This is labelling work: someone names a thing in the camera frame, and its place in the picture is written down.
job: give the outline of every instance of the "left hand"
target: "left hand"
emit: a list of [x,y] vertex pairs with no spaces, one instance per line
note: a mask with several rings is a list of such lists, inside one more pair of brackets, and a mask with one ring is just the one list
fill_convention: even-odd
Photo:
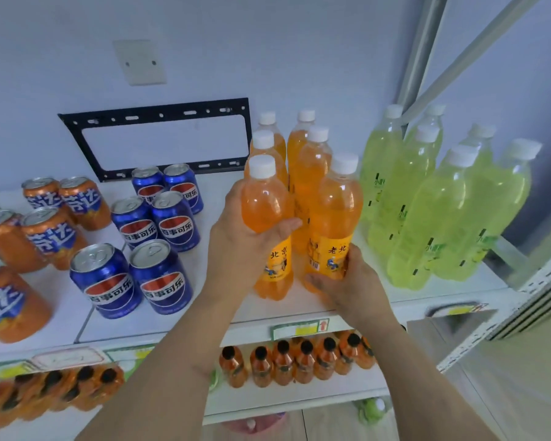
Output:
[[224,210],[210,230],[206,284],[220,286],[242,300],[265,268],[273,247],[302,225],[300,218],[282,220],[263,233],[249,229],[242,220],[241,191],[246,180],[233,185]]

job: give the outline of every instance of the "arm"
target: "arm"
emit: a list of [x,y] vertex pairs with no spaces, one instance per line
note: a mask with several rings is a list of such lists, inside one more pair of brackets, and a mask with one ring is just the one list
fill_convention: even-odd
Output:
[[299,226],[256,234],[242,221],[238,181],[210,231],[206,282],[190,309],[77,440],[198,439],[219,346],[275,245]]
[[400,439],[498,439],[400,326],[378,275],[357,246],[351,245],[343,280],[311,274],[309,281],[371,343],[392,397]]

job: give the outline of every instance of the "blue can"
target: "blue can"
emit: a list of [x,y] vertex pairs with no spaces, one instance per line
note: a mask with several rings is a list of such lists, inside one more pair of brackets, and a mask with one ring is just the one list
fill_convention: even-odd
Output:
[[163,174],[155,166],[134,169],[131,176],[134,191],[148,204],[153,203],[155,196],[165,190]]
[[110,217],[131,249],[159,238],[151,207],[140,196],[130,196],[112,204]]
[[174,164],[163,170],[163,180],[169,190],[175,190],[184,195],[195,215],[204,208],[196,175],[188,164]]
[[158,194],[153,201],[153,219],[176,252],[189,251],[200,243],[190,205],[180,192]]
[[123,253],[109,243],[92,244],[72,258],[69,276],[103,318],[129,314],[143,300]]
[[130,271],[156,313],[173,314],[192,299],[184,267],[165,240],[149,241],[132,251]]

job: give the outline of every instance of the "black metal bracket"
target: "black metal bracket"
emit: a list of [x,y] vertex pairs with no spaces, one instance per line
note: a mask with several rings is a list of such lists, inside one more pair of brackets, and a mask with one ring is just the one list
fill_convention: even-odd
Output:
[[[90,145],[81,132],[87,128],[132,125],[138,123],[169,122],[173,120],[216,118],[219,116],[240,115],[245,120],[247,132],[247,148],[251,144],[251,117],[249,115],[249,99],[210,100],[206,102],[175,103],[119,110],[89,111],[86,113],[71,113],[58,115],[76,140],[88,163],[100,182],[117,179],[130,179],[134,167],[118,170],[104,170]],[[194,173],[215,173],[243,170],[247,156],[231,159],[212,159],[206,161],[188,162]],[[163,171],[167,165],[158,166]]]

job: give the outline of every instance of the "green soda bottle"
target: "green soda bottle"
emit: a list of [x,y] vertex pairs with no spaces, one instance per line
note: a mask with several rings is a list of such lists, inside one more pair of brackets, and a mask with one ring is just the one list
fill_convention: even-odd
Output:
[[459,143],[459,145],[468,145],[478,149],[478,156],[475,158],[474,165],[468,170],[471,176],[475,176],[492,165],[492,138],[494,134],[496,134],[496,127],[475,123],[471,125],[467,138]]
[[430,151],[438,134],[437,127],[418,126],[416,138],[404,144],[394,163],[390,174],[392,181],[384,189],[378,213],[367,235],[369,246],[382,263],[387,261],[398,240],[418,188],[435,169],[435,158]]
[[477,155],[473,147],[456,145],[420,186],[388,260],[387,273],[394,286],[421,289],[430,278],[433,263],[449,245],[452,228],[470,200],[465,171]]
[[527,200],[529,161],[535,159],[541,147],[540,142],[515,139],[497,163],[472,178],[471,201],[454,232],[459,244],[448,247],[445,257],[433,264],[434,274],[464,281],[476,271]]
[[402,105],[388,105],[384,118],[371,132],[365,144],[359,181],[364,197],[361,222],[367,228],[374,219],[382,192],[388,183],[389,172],[402,147],[399,119],[403,109]]
[[426,107],[422,119],[420,119],[406,135],[406,143],[416,138],[415,130],[419,125],[432,125],[433,127],[439,128],[439,135],[433,142],[433,147],[431,149],[431,155],[434,159],[436,159],[439,151],[441,150],[441,145],[443,144],[443,122],[441,120],[441,116],[445,113],[446,107],[446,105],[439,104],[429,105],[428,107]]

